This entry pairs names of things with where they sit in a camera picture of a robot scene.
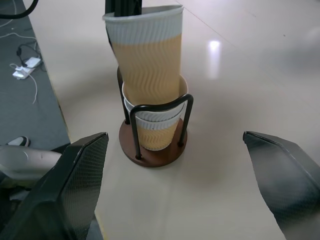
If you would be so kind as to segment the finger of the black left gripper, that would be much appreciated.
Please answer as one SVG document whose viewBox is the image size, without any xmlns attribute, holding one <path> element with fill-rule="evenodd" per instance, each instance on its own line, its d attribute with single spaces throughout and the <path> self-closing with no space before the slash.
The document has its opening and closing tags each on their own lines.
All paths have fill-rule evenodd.
<svg viewBox="0 0 320 240">
<path fill-rule="evenodd" d="M 115 0 L 115 17 L 129 17 L 142 14 L 143 0 Z"/>
<path fill-rule="evenodd" d="M 115 16 L 115 3 L 116 3 L 116 0 L 104 0 L 104 1 L 105 1 L 105 12 L 104 12 L 104 14 L 107 15 L 107 17 L 114 17 Z M 106 33 L 107 33 L 109 45 L 110 45 L 111 48 L 113 48 L 107 27 L 105 27 L 105 30 L 106 30 Z"/>
</svg>

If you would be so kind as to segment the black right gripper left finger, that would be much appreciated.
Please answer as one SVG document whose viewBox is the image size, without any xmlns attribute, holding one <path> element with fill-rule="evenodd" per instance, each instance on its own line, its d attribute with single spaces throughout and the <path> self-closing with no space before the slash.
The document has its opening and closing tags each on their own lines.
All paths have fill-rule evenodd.
<svg viewBox="0 0 320 240">
<path fill-rule="evenodd" d="M 0 240 L 87 240 L 108 141 L 108 134 L 101 132 L 67 146 L 6 222 L 0 208 Z"/>
</svg>

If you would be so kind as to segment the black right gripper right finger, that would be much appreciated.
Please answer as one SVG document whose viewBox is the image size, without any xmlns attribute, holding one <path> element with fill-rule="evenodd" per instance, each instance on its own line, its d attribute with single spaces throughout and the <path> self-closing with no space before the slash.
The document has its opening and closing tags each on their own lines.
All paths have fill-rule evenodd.
<svg viewBox="0 0 320 240">
<path fill-rule="evenodd" d="M 245 131 L 260 194 L 286 240 L 320 240 L 320 166 L 289 140 Z"/>
</svg>

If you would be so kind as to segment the orange white ribbed paper cup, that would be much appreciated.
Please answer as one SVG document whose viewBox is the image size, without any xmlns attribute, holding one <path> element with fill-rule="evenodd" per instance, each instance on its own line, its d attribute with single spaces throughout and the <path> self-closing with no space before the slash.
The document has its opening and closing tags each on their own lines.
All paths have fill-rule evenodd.
<svg viewBox="0 0 320 240">
<path fill-rule="evenodd" d="M 124 83 L 122 84 L 121 91 L 122 91 L 122 95 L 124 98 L 125 108 L 126 108 L 127 112 L 130 113 L 130 111 L 134 108 L 135 105 L 130 103 L 130 101 L 128 100 L 127 90 L 126 90 Z M 180 76 L 179 96 L 181 97 L 182 95 L 185 95 L 187 93 L 188 93 L 187 82 L 182 76 Z M 185 103 L 183 102 L 180 105 L 178 105 L 177 107 L 171 108 L 167 111 L 160 111 L 160 112 L 140 111 L 140 112 L 137 112 L 135 115 L 138 118 L 140 118 L 142 120 L 149 121 L 149 122 L 162 122 L 162 121 L 169 120 L 169 119 L 175 117 L 176 115 L 178 115 L 178 113 L 180 113 L 183 110 L 184 106 L 185 106 Z"/>
<path fill-rule="evenodd" d="M 177 115 L 164 121 L 152 122 L 136 116 L 139 144 L 150 151 L 165 149 L 173 140 L 180 118 Z"/>
<path fill-rule="evenodd" d="M 103 16 L 112 50 L 133 105 L 169 103 L 179 96 L 183 10 L 142 8 L 141 15 Z"/>
</svg>

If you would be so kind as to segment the silver robot body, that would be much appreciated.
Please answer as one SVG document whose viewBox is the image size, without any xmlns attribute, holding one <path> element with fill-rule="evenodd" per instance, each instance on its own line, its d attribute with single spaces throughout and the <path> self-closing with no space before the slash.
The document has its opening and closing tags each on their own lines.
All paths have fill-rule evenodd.
<svg viewBox="0 0 320 240">
<path fill-rule="evenodd" d="M 61 154 L 26 146 L 0 146 L 0 188 L 31 188 L 50 171 Z"/>
</svg>

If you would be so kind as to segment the white and black shoe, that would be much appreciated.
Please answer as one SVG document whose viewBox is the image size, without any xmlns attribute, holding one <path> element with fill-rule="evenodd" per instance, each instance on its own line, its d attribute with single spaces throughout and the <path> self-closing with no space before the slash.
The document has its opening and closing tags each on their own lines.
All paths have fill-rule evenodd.
<svg viewBox="0 0 320 240">
<path fill-rule="evenodd" d="M 19 136 L 8 143 L 6 143 L 8 146 L 22 146 L 22 147 L 28 147 L 30 145 L 30 140 L 26 136 Z"/>
</svg>

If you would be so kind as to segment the white power adapter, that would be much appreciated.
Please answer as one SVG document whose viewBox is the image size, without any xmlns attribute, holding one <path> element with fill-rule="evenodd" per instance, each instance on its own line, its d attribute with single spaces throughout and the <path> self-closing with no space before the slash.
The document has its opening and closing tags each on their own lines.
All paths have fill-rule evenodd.
<svg viewBox="0 0 320 240">
<path fill-rule="evenodd" d="M 38 57 L 30 57 L 24 62 L 25 68 L 35 69 L 41 64 L 42 60 Z"/>
</svg>

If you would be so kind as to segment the white power strip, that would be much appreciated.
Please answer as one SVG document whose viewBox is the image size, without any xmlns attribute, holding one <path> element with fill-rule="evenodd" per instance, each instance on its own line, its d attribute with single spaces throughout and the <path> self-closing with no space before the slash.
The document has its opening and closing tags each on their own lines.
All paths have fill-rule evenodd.
<svg viewBox="0 0 320 240">
<path fill-rule="evenodd" d="M 14 72 L 12 76 L 17 80 L 25 80 L 27 79 L 31 73 L 34 71 L 33 68 L 23 67 L 23 66 L 16 66 L 14 68 Z"/>
</svg>

